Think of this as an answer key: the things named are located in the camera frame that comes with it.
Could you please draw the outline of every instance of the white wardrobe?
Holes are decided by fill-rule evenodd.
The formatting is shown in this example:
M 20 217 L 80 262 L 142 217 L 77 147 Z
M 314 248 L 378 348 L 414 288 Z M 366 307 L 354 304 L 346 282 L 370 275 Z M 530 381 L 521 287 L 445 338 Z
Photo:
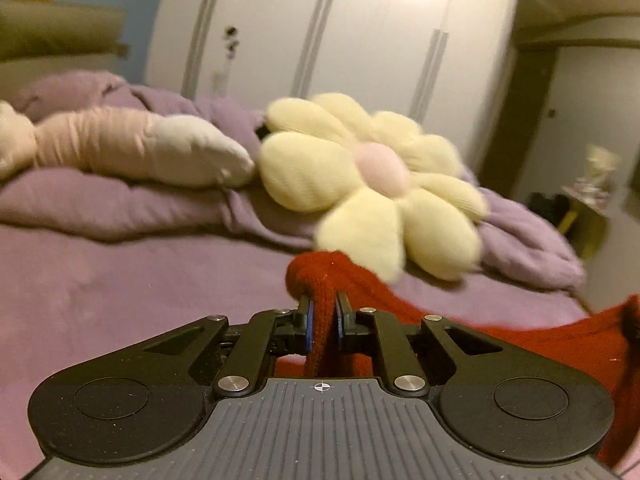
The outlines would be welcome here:
M 283 96 L 343 92 L 370 112 L 414 118 L 466 155 L 515 2 L 162 0 L 146 83 L 188 97 L 228 94 L 253 108 Z

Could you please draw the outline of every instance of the pink plush toy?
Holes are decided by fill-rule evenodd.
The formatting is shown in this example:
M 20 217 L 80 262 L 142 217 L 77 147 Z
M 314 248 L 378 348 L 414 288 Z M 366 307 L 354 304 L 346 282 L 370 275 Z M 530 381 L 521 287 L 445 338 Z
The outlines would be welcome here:
M 0 102 L 0 180 L 30 166 L 71 166 L 183 187 L 240 187 L 255 170 L 240 144 L 195 116 L 97 107 L 34 126 Z

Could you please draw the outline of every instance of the flower plush pillow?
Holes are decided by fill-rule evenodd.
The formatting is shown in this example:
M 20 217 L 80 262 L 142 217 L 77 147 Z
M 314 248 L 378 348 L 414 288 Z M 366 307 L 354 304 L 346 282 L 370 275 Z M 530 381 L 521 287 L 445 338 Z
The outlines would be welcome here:
M 280 99 L 266 124 L 262 182 L 285 208 L 326 212 L 316 249 L 342 251 L 385 282 L 401 275 L 405 247 L 441 280 L 459 280 L 479 263 L 474 223 L 488 205 L 459 179 L 463 165 L 447 139 L 399 114 L 372 117 L 343 94 Z

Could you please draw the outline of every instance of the round pad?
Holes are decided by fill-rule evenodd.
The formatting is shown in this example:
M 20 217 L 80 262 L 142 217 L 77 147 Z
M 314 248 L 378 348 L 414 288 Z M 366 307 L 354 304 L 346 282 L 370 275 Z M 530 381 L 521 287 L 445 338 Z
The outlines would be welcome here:
M 116 420 L 139 412 L 149 400 L 144 384 L 121 377 L 98 379 L 82 386 L 74 404 L 86 416 Z
M 552 418 L 564 412 L 569 405 L 569 397 L 560 386 L 533 377 L 520 377 L 498 384 L 494 400 L 505 413 L 525 420 Z

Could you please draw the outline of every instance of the ribbed gray surface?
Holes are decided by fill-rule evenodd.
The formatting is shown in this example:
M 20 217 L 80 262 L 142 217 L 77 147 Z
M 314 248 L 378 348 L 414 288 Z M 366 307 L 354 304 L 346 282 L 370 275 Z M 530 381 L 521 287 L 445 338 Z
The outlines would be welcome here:
M 591 458 L 553 468 L 509 466 L 476 455 L 421 400 L 375 380 L 270 379 L 263 391 L 224 400 L 181 448 L 151 462 L 92 468 L 52 459 L 36 480 L 610 480 Z

